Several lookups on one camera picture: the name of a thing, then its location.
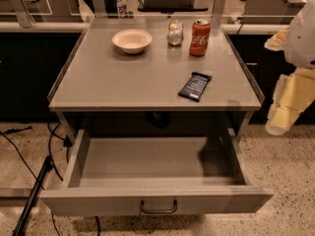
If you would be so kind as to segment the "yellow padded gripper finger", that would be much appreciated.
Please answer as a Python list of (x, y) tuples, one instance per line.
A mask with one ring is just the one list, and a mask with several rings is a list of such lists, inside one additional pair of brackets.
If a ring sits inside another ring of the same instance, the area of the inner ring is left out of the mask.
[(266, 41), (265, 47), (282, 50), (285, 61), (296, 67), (289, 76), (280, 75), (265, 126), (269, 134), (283, 135), (315, 100), (314, 32), (282, 29)]

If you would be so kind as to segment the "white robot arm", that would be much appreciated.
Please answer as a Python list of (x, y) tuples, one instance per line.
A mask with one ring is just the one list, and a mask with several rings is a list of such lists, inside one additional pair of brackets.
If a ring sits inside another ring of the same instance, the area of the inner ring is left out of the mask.
[(283, 135), (315, 101), (315, 0), (308, 0), (291, 21), (265, 42), (273, 51), (282, 50), (295, 67), (289, 76), (280, 75), (270, 106), (266, 131)]

